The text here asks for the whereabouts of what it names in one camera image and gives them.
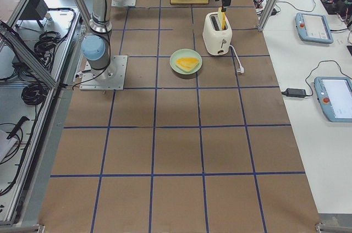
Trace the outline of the light green plate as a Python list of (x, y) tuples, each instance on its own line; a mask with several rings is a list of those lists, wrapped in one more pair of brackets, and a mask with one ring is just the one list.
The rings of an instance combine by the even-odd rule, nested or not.
[(179, 49), (170, 56), (169, 63), (175, 72), (190, 75), (201, 68), (202, 58), (192, 49)]

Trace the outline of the bread slice in toaster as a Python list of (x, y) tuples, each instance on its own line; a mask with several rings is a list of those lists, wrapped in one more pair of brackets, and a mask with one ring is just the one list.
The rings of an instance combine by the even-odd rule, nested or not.
[(218, 8), (217, 16), (220, 30), (224, 30), (226, 28), (226, 13), (223, 11), (222, 7)]

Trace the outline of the near blue teach pendant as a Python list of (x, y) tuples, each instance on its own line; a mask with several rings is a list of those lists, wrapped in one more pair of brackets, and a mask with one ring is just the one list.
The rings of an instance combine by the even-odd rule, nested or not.
[(348, 77), (316, 77), (314, 88), (329, 121), (351, 122), (351, 81)]

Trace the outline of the white two-slot toaster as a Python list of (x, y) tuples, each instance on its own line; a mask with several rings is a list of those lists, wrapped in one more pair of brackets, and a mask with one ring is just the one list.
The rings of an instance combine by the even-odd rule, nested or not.
[(221, 30), (221, 21), (217, 12), (208, 13), (203, 27), (203, 40), (210, 55), (220, 56), (227, 54), (232, 40), (232, 28), (225, 16), (225, 27)]

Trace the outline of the blue teach pendant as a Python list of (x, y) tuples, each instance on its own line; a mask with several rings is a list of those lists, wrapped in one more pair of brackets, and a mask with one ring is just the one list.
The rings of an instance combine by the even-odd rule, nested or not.
[(297, 13), (295, 23), (302, 41), (332, 44), (334, 42), (325, 15)]
[(329, 121), (351, 122), (351, 81), (348, 77), (316, 77), (314, 88)]

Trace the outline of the black power adapter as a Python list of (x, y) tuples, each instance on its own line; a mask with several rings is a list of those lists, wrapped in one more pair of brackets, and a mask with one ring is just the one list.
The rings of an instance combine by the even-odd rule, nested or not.
[(282, 95), (287, 97), (305, 98), (306, 90), (300, 88), (287, 88), (285, 91), (281, 92)]

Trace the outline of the triangular orange bread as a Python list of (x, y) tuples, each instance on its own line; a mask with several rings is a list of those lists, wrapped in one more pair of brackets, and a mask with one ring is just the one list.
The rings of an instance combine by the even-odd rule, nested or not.
[(198, 66), (199, 60), (194, 57), (182, 57), (175, 61), (176, 66), (183, 71), (191, 71)]

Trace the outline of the far blue teach pendant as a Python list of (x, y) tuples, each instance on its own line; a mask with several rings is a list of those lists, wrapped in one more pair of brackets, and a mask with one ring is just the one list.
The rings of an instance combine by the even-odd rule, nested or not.
[(302, 41), (332, 44), (334, 42), (325, 15), (297, 13), (295, 23)]

